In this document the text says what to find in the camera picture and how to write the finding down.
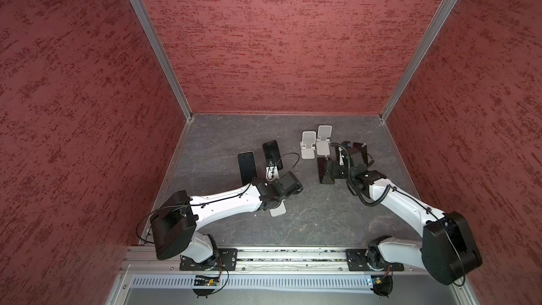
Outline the white phone stand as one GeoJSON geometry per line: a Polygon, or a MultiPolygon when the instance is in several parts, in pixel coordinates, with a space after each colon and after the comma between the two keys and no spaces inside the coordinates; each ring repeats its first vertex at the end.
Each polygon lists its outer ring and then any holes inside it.
{"type": "Polygon", "coordinates": [[[304,131],[300,142],[301,158],[303,160],[312,160],[316,157],[316,139],[315,131],[304,131]]]}
{"type": "Polygon", "coordinates": [[[277,207],[270,209],[270,215],[272,217],[279,217],[286,213],[286,207],[283,202],[281,202],[277,207]]]}
{"type": "Polygon", "coordinates": [[[330,155],[330,137],[333,127],[330,125],[320,125],[316,137],[316,153],[318,156],[330,155]]]}

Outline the black phone with right sticker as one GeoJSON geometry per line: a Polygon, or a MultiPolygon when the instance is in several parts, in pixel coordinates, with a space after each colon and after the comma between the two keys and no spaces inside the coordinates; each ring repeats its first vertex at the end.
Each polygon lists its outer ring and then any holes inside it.
{"type": "Polygon", "coordinates": [[[367,145],[365,143],[353,143],[353,148],[357,150],[359,162],[362,162],[365,167],[369,167],[367,145]]]}

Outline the black phone back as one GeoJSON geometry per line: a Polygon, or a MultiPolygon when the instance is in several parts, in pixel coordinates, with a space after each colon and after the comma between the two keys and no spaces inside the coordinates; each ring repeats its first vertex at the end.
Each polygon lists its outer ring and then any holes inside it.
{"type": "Polygon", "coordinates": [[[282,156],[276,140],[264,143],[263,152],[265,155],[266,165],[268,167],[276,167],[279,171],[283,169],[282,156]]]}

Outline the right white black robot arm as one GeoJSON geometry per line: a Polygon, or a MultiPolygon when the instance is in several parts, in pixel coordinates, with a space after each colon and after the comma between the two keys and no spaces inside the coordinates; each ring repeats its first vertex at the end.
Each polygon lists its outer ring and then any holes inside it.
{"type": "Polygon", "coordinates": [[[419,235],[417,240],[382,236],[370,241],[364,261],[372,271],[390,271],[393,264],[424,269],[443,285],[461,287],[467,274],[483,259],[467,219],[458,212],[446,213],[429,206],[399,188],[371,167],[373,158],[364,143],[332,143],[334,160],[319,158],[321,184],[338,179],[366,207],[383,206],[395,213],[419,235]]]}

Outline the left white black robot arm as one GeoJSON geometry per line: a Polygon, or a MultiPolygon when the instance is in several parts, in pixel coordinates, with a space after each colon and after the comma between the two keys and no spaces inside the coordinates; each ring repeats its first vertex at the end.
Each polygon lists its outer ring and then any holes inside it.
{"type": "Polygon", "coordinates": [[[209,196],[178,191],[148,216],[156,258],[185,256],[195,263],[213,264],[219,251],[213,236],[200,233],[201,228],[243,213],[277,209],[283,214],[282,202],[302,191],[291,172],[271,182],[254,179],[241,188],[209,196]]]}

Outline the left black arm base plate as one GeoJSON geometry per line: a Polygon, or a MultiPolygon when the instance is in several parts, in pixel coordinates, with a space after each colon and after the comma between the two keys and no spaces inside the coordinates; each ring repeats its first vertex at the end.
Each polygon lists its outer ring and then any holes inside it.
{"type": "Polygon", "coordinates": [[[237,249],[218,249],[210,258],[201,263],[193,259],[181,256],[180,271],[234,271],[237,265],[237,249]]]}

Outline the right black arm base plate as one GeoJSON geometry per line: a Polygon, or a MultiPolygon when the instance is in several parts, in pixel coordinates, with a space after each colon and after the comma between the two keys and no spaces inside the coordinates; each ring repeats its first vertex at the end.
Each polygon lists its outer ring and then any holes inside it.
{"type": "Polygon", "coordinates": [[[347,249],[346,260],[351,272],[385,273],[402,272],[405,267],[400,263],[389,263],[384,260],[377,249],[347,249]]]}

